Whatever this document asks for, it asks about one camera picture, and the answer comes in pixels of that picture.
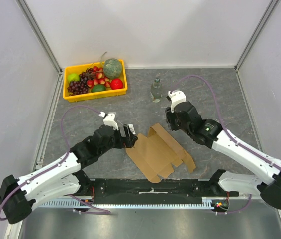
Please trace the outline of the brown cardboard box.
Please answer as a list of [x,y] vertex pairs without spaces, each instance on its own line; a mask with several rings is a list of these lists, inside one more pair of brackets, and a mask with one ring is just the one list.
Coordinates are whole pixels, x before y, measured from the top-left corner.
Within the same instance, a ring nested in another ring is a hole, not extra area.
[[126,153],[149,182],[161,182],[161,178],[168,178],[174,167],[181,164],[189,173],[196,169],[193,158],[160,124],[151,126],[147,136],[140,133],[137,137]]

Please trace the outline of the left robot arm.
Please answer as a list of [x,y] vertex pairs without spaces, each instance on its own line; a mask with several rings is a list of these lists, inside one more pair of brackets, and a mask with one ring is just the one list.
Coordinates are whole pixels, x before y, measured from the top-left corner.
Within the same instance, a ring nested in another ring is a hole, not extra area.
[[102,125],[92,136],[75,144],[62,157],[41,169],[15,178],[9,175],[0,187],[0,221],[16,224],[49,200],[89,193],[91,181],[83,171],[111,149],[132,148],[138,137],[133,125],[119,129]]

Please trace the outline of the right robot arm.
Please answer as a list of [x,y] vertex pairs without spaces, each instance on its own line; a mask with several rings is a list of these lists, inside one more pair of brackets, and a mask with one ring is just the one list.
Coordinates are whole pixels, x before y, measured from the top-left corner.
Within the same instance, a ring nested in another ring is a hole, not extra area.
[[170,130],[182,130],[194,142],[220,152],[252,172],[252,175],[221,171],[219,179],[209,183],[210,193],[225,191],[260,196],[268,205],[281,210],[281,160],[239,140],[215,120],[203,119],[194,105],[186,100],[172,100],[166,108]]

